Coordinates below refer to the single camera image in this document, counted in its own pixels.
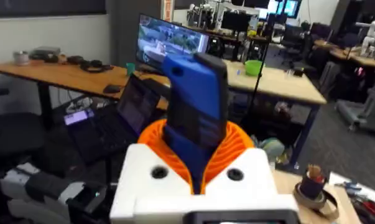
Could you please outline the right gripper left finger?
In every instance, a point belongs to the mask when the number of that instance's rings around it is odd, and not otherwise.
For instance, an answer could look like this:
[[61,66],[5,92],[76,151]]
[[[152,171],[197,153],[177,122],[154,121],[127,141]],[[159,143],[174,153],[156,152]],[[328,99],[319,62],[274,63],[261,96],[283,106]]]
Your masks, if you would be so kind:
[[190,173],[162,139],[165,124],[148,125],[128,147],[110,219],[179,220],[193,210]]

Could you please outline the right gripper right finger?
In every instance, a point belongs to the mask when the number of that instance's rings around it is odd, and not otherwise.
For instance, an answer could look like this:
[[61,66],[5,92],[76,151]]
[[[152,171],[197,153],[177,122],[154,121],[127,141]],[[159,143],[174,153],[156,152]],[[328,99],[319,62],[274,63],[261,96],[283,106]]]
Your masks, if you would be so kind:
[[203,174],[201,192],[217,198],[295,204],[291,193],[277,190],[266,152],[233,122],[215,150]]

